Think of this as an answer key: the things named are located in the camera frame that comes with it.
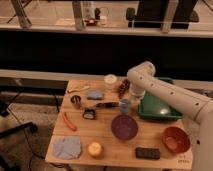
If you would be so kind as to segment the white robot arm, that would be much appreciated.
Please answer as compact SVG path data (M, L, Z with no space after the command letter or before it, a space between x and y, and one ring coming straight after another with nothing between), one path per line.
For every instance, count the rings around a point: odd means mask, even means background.
M130 94L142 97L144 92L160 98L199 125L199 135L192 171L213 171L213 99L154 77L155 66L145 61L127 72Z

